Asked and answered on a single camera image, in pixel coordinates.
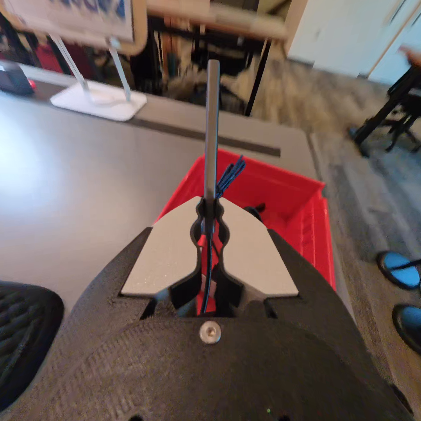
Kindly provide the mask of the black metal stand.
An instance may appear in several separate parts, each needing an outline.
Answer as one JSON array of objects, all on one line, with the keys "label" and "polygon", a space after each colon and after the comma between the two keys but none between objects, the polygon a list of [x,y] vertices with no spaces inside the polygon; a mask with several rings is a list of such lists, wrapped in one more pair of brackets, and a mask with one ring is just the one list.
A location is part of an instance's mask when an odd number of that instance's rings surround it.
[{"label": "black metal stand", "polygon": [[385,127],[389,128],[388,134],[392,135],[385,152],[392,151],[402,134],[406,134],[413,143],[412,153],[420,151],[420,139],[411,128],[421,117],[421,53],[408,47],[401,47],[399,51],[408,61],[408,71],[388,89],[388,101],[377,114],[367,119],[359,128],[352,126],[348,129],[350,139],[364,158],[369,157],[363,146],[366,139],[375,129]]}]

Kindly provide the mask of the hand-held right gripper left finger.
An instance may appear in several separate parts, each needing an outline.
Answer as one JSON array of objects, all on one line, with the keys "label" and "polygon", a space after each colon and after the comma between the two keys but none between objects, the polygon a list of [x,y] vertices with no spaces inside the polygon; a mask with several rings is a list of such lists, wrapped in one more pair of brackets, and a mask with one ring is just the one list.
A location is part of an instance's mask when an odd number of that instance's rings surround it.
[{"label": "hand-held right gripper left finger", "polygon": [[170,299],[179,309],[196,298],[202,286],[202,199],[193,197],[159,219],[120,294],[128,297]]}]

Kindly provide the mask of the wooden table black legs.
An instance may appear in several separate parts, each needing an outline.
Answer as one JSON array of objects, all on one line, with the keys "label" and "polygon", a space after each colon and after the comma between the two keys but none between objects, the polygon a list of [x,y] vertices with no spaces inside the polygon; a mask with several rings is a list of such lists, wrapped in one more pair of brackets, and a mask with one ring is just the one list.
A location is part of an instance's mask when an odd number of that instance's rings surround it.
[{"label": "wooden table black legs", "polygon": [[249,117],[272,45],[288,41],[285,23],[278,17],[259,15],[215,1],[146,1],[152,31],[192,42],[192,61],[200,69],[210,59],[222,58],[221,73],[238,76],[260,54],[259,66],[244,115]]}]

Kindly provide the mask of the red plastic bin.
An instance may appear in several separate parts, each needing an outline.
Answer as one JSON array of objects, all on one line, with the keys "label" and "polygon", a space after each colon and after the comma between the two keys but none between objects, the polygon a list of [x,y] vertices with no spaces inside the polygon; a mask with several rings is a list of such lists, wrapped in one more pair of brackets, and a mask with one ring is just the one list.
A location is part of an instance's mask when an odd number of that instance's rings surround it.
[{"label": "red plastic bin", "polygon": [[284,238],[336,290],[334,256],[325,184],[244,157],[245,169],[223,197],[240,208],[264,204],[263,224]]}]

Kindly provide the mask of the black wrist rest pad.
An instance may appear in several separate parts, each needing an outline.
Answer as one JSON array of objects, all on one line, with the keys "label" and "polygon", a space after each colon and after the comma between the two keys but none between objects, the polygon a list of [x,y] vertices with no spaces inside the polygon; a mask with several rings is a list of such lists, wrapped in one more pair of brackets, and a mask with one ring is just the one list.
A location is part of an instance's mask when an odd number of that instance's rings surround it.
[{"label": "black wrist rest pad", "polygon": [[39,371],[64,317],[61,297],[41,286],[0,282],[0,410]]}]

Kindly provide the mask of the blue black shoe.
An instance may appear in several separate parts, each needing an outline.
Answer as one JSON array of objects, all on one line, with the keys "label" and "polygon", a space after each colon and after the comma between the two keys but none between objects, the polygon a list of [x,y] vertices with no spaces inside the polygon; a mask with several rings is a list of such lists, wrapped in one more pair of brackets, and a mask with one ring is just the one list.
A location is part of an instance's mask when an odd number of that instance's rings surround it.
[{"label": "blue black shoe", "polygon": [[397,304],[392,310],[392,321],[401,339],[421,355],[421,308]]},{"label": "blue black shoe", "polygon": [[393,251],[382,251],[376,256],[376,264],[382,275],[394,285],[413,290],[420,287],[421,259],[410,260]]}]

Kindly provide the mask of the slim grey usb hub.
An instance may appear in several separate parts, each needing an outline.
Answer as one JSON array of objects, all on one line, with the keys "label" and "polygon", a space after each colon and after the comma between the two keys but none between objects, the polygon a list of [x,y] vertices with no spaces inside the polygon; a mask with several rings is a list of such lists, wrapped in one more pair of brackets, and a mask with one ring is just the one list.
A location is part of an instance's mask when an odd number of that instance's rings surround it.
[{"label": "slim grey usb hub", "polygon": [[206,130],[205,130],[205,166],[204,166],[204,201],[205,201],[205,233],[212,235],[214,231],[214,208],[216,200],[216,171],[218,151],[218,115],[220,63],[209,60],[207,68],[206,93]]}]

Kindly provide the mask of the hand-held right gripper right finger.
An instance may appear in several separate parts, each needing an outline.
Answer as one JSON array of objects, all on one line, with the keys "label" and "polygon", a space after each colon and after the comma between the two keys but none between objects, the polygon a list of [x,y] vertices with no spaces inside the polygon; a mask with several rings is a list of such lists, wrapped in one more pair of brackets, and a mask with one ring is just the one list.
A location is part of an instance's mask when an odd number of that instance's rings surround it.
[{"label": "hand-held right gripper right finger", "polygon": [[225,198],[218,200],[216,220],[216,314],[237,315],[252,301],[298,297],[298,287],[260,220]]}]

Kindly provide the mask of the instruction sign board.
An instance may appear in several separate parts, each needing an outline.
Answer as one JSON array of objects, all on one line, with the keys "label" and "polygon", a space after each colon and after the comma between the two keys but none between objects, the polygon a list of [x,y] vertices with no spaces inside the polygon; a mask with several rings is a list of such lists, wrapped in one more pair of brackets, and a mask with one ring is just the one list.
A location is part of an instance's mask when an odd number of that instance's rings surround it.
[{"label": "instruction sign board", "polygon": [[[127,122],[147,103],[131,91],[119,54],[137,55],[148,39],[146,1],[1,1],[1,12],[19,29],[48,35],[70,67],[77,83],[50,98],[62,109]],[[108,50],[123,87],[88,81],[64,41]]]}]

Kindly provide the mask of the black box device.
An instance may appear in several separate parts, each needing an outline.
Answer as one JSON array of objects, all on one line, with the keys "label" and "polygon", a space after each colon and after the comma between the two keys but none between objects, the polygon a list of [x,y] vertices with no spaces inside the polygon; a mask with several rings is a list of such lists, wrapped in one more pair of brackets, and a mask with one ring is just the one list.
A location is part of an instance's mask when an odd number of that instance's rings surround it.
[{"label": "black box device", "polygon": [[0,61],[0,90],[18,96],[31,96],[35,93],[29,79],[20,66],[12,61]]}]

